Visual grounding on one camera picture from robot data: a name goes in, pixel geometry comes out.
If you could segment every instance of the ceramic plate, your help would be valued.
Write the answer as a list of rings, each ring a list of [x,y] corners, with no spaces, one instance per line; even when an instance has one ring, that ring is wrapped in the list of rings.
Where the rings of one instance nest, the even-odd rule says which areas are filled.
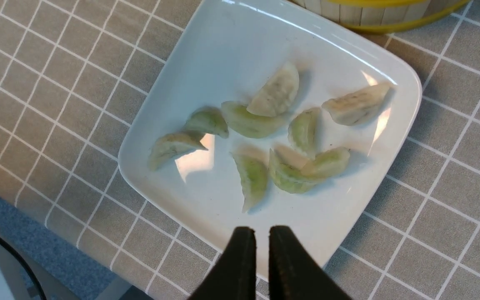
[[[206,135],[198,150],[156,172],[146,167],[158,137],[181,129],[203,106],[244,101],[286,61],[300,72],[295,114],[377,82],[396,88],[375,120],[337,125],[323,111],[319,150],[352,149],[348,169],[307,194],[270,184],[265,202],[242,213],[240,177],[229,152],[288,145],[287,127],[268,138]],[[257,236],[257,272],[268,275],[268,232],[288,225],[323,265],[351,230],[415,119],[421,83],[404,61],[374,43],[285,0],[205,0],[162,69],[120,149],[120,170],[152,204],[222,251],[236,226]]]

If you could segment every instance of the bamboo steamer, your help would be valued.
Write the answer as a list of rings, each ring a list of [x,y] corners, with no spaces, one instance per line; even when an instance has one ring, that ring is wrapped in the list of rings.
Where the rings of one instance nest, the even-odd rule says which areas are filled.
[[[469,0],[291,0],[309,11],[363,33],[399,32],[432,23]]]

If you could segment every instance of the black object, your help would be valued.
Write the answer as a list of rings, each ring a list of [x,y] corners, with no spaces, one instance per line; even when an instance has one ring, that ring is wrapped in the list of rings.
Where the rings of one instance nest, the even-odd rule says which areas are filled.
[[[288,226],[269,237],[271,300],[352,300],[314,262]],[[189,300],[255,300],[255,232],[238,227],[222,257]]]
[[[40,284],[40,281],[38,281],[38,278],[36,278],[33,270],[25,259],[11,246],[9,243],[7,243],[4,239],[0,237],[0,245],[3,247],[8,253],[10,253],[16,260],[21,264],[21,266],[25,269],[27,272],[27,275],[31,278],[31,281],[33,282],[32,284],[35,286],[36,291],[38,292],[38,296],[40,297],[40,300],[48,300],[48,298],[45,296],[45,292],[42,289],[42,285]]]

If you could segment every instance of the translucent dumpling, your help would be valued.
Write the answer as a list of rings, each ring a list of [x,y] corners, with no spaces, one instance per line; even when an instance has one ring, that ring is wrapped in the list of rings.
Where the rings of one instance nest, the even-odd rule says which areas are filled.
[[[244,193],[242,212],[245,213],[264,198],[268,186],[268,169],[261,161],[251,156],[232,154],[232,157],[240,174],[240,184]]]
[[[344,172],[349,163],[349,150],[344,147],[328,150],[316,156],[301,168],[301,173],[306,176],[328,178]]]
[[[322,108],[327,110],[335,122],[352,126],[365,123],[377,115],[392,84],[385,82],[365,87],[343,97],[329,99]]]
[[[246,106],[234,101],[221,104],[221,111],[227,125],[237,133],[248,138],[264,138],[274,133],[286,122],[282,117],[264,117],[254,115]]]
[[[278,116],[293,104],[298,90],[299,72],[292,63],[285,63],[259,90],[247,110],[259,116]]]
[[[153,145],[151,155],[149,156],[148,167],[154,171],[167,160],[191,150],[207,150],[207,148],[187,132],[169,133],[158,138]]]
[[[273,150],[270,150],[269,173],[275,186],[291,194],[308,192],[325,180],[325,178],[303,175],[299,169],[282,162]]]
[[[292,147],[310,159],[314,159],[316,155],[315,135],[320,111],[317,107],[305,110],[288,126],[288,141]]]
[[[185,130],[219,135],[224,139],[229,137],[227,123],[225,123],[220,110],[215,107],[203,108],[194,112],[186,121]]]

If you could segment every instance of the plate rim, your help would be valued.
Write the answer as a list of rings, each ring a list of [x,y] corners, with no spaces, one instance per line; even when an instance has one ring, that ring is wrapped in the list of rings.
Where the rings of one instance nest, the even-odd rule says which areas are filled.
[[[118,152],[118,169],[120,170],[120,174],[122,175],[122,178],[125,180],[125,182],[127,182],[127,184],[129,184],[129,186],[131,186],[131,188],[133,188],[135,191],[137,191],[146,201],[150,202],[152,205],[154,205],[156,208],[160,209],[160,211],[162,211],[163,213],[165,213],[168,217],[170,217],[172,220],[174,220],[175,222],[179,223],[180,226],[182,226],[183,228],[185,228],[186,230],[188,230],[190,233],[194,234],[196,237],[198,237],[199,239],[201,239],[203,242],[205,242],[207,245],[211,246],[213,249],[215,249],[217,251],[217,253],[222,253],[224,248],[222,249],[222,247],[217,247],[214,243],[208,241],[205,237],[203,237],[202,235],[200,235],[198,233],[198,231],[196,230],[192,230],[192,228],[188,227],[185,225],[185,223],[182,221],[182,220],[179,220],[177,219],[175,216],[173,216],[168,210],[166,209],[162,209],[162,207],[156,203],[153,199],[151,199],[150,197],[146,196],[144,194],[144,192],[141,192],[141,190],[139,188],[137,188],[135,186],[135,183],[132,182],[131,180],[128,180],[128,175],[126,174],[126,170],[125,170],[125,167],[122,167],[122,156],[123,156],[123,153],[125,152],[125,148],[127,148],[127,143],[128,143],[128,137],[131,135],[132,131],[134,131],[134,123],[135,121],[137,120],[137,118],[139,116],[141,116],[142,114],[142,110],[141,108],[149,101],[151,101],[151,98],[152,98],[152,95],[153,95],[153,92],[154,90],[156,90],[158,88],[158,85],[156,83],[160,83],[160,80],[164,77],[164,74],[165,72],[163,72],[167,67],[168,67],[168,64],[171,63],[171,57],[174,57],[175,53],[179,50],[180,48],[180,44],[181,42],[183,41],[184,38],[187,37],[187,34],[186,32],[190,32],[190,29],[192,28],[193,24],[194,24],[194,20],[196,19],[198,13],[200,13],[200,10],[202,10],[202,7],[204,5],[207,4],[207,2],[214,2],[215,0],[202,0],[200,2],[200,5],[198,5],[198,7],[196,8],[196,10],[194,11],[194,14],[192,15],[192,17],[190,18],[189,22],[187,23],[186,27],[185,27],[185,30],[183,31],[183,33],[181,34],[181,36],[179,37],[179,40],[177,41],[177,43],[175,44],[175,47],[173,48],[170,56],[168,57],[168,59],[166,60],[166,63],[164,64],[164,66],[162,67],[162,70],[160,72],[160,74],[158,75],[158,77],[156,78],[155,80],[155,83],[153,84],[152,88],[150,89],[147,97],[145,98],[144,102],[141,104],[141,107],[138,111],[138,113],[136,114],[135,118],[133,119],[133,122],[131,124],[131,127],[129,128],[129,131],[126,133],[123,141],[122,141],[122,144],[120,145],[120,151]],[[366,209],[366,206],[368,205],[368,203],[370,203],[372,197],[375,195],[375,192],[377,191],[377,189],[379,188],[379,186],[381,185],[381,182],[383,182],[383,179],[385,179],[386,175],[388,174],[388,171],[390,169],[390,167],[392,166],[392,164],[394,163],[394,160],[396,159],[397,155],[399,154],[400,150],[401,150],[401,147],[403,146],[403,144],[405,143],[407,137],[408,137],[408,133],[410,132],[410,129],[412,127],[412,125],[414,124],[415,122],[415,119],[417,117],[417,114],[418,114],[418,111],[419,111],[419,108],[420,108],[420,105],[421,105],[421,101],[423,100],[422,99],[422,96],[423,96],[423,86],[421,84],[421,80],[419,79],[419,76],[418,74],[416,73],[416,71],[414,70],[414,68],[412,68],[406,61],[404,61],[403,59],[401,59],[400,57],[396,56],[394,53],[388,51],[387,49],[385,49],[384,47],[381,47],[379,46],[378,44],[375,44],[375,42],[372,42],[371,40],[368,40],[367,38],[363,37],[363,36],[360,36],[359,34],[345,28],[345,27],[342,27],[340,25],[338,25],[337,23],[334,23],[332,22],[331,20],[328,20],[328,19],[325,19],[324,17],[320,16],[320,15],[317,15],[316,13],[313,13],[312,11],[309,11],[307,9],[305,9],[304,7],[301,7],[301,6],[298,6],[297,4],[294,4],[292,2],[289,2],[287,0],[266,0],[266,1],[274,1],[276,3],[280,3],[280,4],[285,4],[285,5],[290,5],[290,6],[294,6],[295,9],[297,9],[298,11],[301,11],[301,13],[305,13],[307,15],[309,15],[310,17],[313,17],[313,18],[316,18],[316,19],[319,19],[319,20],[323,20],[323,21],[326,21],[326,22],[329,22],[331,23],[329,26],[331,26],[333,29],[336,29],[336,30],[340,30],[341,32],[345,32],[346,34],[351,34],[353,36],[355,36],[355,38],[359,38],[361,40],[363,40],[364,42],[370,44],[373,48],[377,48],[378,50],[380,50],[381,52],[383,52],[385,55],[388,55],[389,57],[391,57],[391,59],[393,59],[394,61],[396,61],[398,64],[402,65],[402,66],[405,66],[408,71],[412,74],[412,77],[413,79],[415,80],[416,82],[416,87],[417,87],[417,91],[418,91],[418,94],[417,94],[417,102],[416,102],[416,106],[415,106],[415,109],[414,111],[412,112],[412,118],[410,120],[410,122],[408,123],[408,126],[407,128],[405,129],[405,133],[404,133],[404,136],[403,138],[401,139],[398,147],[397,147],[397,150],[396,152],[394,153],[393,157],[390,159],[390,164],[389,164],[389,167],[387,169],[387,172],[383,175],[383,176],[379,176],[378,177],[378,182],[375,183],[375,190],[373,191],[373,194],[369,197],[369,200],[367,202],[365,202],[364,204],[364,207],[361,208],[360,212],[357,214],[357,217],[354,218],[354,222],[353,222],[353,225],[350,226],[349,228],[347,228],[345,231],[347,232],[343,238],[341,239],[341,241],[338,243],[339,245],[341,245],[341,243],[344,241],[344,239],[347,237],[347,235],[349,234],[349,232],[353,229],[354,225],[356,224],[356,222],[358,221],[358,218],[360,218],[360,215],[362,215],[362,213],[364,212],[364,210]],[[338,247],[335,248],[335,250],[331,253],[331,254],[328,254],[326,255],[327,258],[325,259],[325,262],[323,262],[322,264],[320,264],[318,261],[316,261],[315,258],[313,258],[313,260],[316,261],[316,263],[318,263],[318,265],[322,268],[327,262],[328,260],[334,255],[334,253],[336,252],[336,250],[338,250]],[[265,279],[266,281],[268,281],[268,276],[267,275],[262,275],[259,273],[259,270],[257,270],[257,276],[261,277],[262,279]]]

